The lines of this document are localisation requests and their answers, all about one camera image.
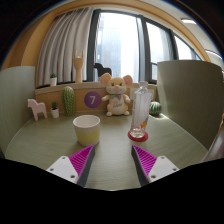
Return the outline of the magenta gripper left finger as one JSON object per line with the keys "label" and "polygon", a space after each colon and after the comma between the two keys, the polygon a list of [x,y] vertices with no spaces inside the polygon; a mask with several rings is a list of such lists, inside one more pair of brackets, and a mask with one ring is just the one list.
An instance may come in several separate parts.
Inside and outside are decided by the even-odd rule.
{"label": "magenta gripper left finger", "polygon": [[47,169],[47,171],[84,187],[88,179],[94,156],[95,146],[90,145],[70,157],[61,156]]}

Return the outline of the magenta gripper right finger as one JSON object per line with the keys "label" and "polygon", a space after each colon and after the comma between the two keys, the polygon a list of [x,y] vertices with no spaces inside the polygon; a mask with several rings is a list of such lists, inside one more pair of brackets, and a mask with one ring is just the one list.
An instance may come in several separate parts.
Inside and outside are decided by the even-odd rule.
{"label": "magenta gripper right finger", "polygon": [[132,146],[131,155],[141,186],[157,181],[179,170],[167,157],[156,157],[136,145]]}

